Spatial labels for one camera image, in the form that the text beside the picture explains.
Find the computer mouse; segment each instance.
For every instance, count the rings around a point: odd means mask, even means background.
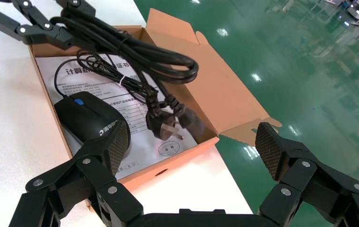
[[[64,97],[54,105],[60,123],[81,143],[108,134],[118,122],[127,126],[125,118],[114,107],[89,92],[82,91]]]

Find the cardboard box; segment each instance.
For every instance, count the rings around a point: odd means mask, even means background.
[[[182,53],[198,62],[200,70],[193,82],[165,85],[180,102],[193,109],[206,124],[205,133],[195,138],[198,143],[196,147],[120,179],[119,182],[129,190],[204,153],[216,144],[219,134],[254,145],[256,134],[252,129],[257,128],[261,121],[268,121],[276,126],[281,125],[270,118],[235,73],[209,45],[203,34],[195,33],[189,23],[151,9],[146,29],[141,26],[117,28],[128,31],[134,38]],[[78,48],[72,47],[63,51],[49,44],[40,44],[30,46],[29,50],[68,155],[72,157],[35,58],[74,56]]]

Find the mouse logo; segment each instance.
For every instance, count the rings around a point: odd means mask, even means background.
[[[111,122],[110,124],[106,125],[106,127],[102,128],[99,131],[99,135],[102,136],[105,132],[107,132],[108,130],[110,130],[112,127],[114,127],[114,125],[116,124],[117,120]]]

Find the green epoxy floor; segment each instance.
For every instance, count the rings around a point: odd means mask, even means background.
[[[283,124],[281,136],[359,180],[359,27],[344,10],[320,0],[136,4],[145,19],[155,8],[191,23]],[[276,183],[247,145],[221,136],[217,148],[256,213]],[[292,226],[332,225],[303,204]]]

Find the mouse scroll wheel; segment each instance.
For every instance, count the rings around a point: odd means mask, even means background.
[[[83,105],[85,104],[84,101],[82,101],[81,99],[74,99],[74,102],[76,102],[78,105]]]

